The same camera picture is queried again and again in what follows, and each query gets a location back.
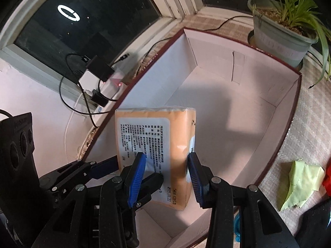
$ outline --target green cloth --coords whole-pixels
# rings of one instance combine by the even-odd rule
[[[303,160],[294,161],[289,173],[289,192],[281,211],[295,205],[302,207],[313,192],[319,190],[324,175],[320,166],[307,165]]]

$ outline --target black plug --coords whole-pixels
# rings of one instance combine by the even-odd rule
[[[130,54],[129,53],[127,53],[127,54],[124,54],[122,57],[120,57],[119,58],[119,60],[118,61],[120,61],[120,60],[125,60],[128,56],[130,56]]]
[[[108,103],[108,100],[97,90],[93,90],[93,95],[91,101],[97,103],[98,105],[105,107]]]

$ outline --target blue gripper pad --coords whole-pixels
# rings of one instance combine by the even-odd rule
[[[131,166],[128,176],[125,180],[126,194],[128,195],[127,203],[130,208],[137,201],[141,181],[145,173],[146,155],[139,152]]]
[[[209,180],[196,153],[189,153],[187,165],[191,176],[195,199],[197,203],[200,204],[200,207],[203,207],[205,203],[205,195],[209,192]]]

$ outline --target soil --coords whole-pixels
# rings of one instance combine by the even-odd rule
[[[293,31],[299,35],[303,35],[305,32],[302,30],[301,27],[289,27],[286,21],[282,21],[282,16],[279,11],[277,10],[269,10],[269,9],[255,9],[262,15],[268,17],[269,19],[273,20],[274,22],[282,25],[286,29]]]

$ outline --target white cable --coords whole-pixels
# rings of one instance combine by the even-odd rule
[[[80,98],[81,98],[82,96],[83,96],[83,93],[81,93],[81,94],[78,96],[78,99],[77,99],[77,101],[76,101],[76,103],[75,103],[75,105],[74,105],[74,107],[73,107],[74,109],[76,109],[77,104],[78,104],[78,102],[79,102],[79,100],[80,100]],[[70,121],[71,121],[71,119],[72,119],[74,113],[75,113],[75,112],[72,111],[72,113],[71,113],[71,115],[70,115],[70,118],[69,118],[69,120],[68,120],[68,123],[67,123],[66,131],[65,131],[65,133],[64,133],[64,150],[65,150],[66,155],[67,155],[67,162],[68,162],[68,164],[69,164],[69,157],[68,157],[68,153],[67,153],[67,133],[68,133],[68,128],[69,128]]]

